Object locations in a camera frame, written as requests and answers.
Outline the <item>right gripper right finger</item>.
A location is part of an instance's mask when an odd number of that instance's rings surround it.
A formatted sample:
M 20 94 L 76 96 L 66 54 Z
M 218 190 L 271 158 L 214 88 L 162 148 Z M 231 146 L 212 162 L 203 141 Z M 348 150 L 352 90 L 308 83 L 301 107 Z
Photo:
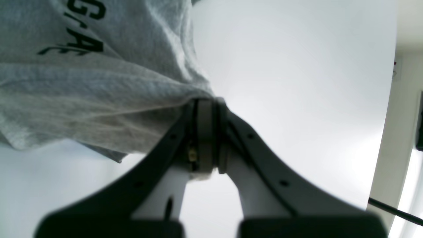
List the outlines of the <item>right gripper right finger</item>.
M 386 238 L 378 216 L 317 188 L 278 158 L 254 129 L 216 100 L 219 172 L 237 187 L 239 238 Z

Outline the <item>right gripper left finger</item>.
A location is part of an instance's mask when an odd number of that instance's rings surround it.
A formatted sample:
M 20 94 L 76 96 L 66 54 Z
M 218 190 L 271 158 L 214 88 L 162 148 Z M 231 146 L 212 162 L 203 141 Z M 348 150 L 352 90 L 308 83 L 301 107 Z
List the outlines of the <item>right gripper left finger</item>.
M 184 238 L 179 221 L 192 172 L 215 158 L 215 99 L 195 99 L 154 149 L 117 181 L 49 214 L 37 238 Z

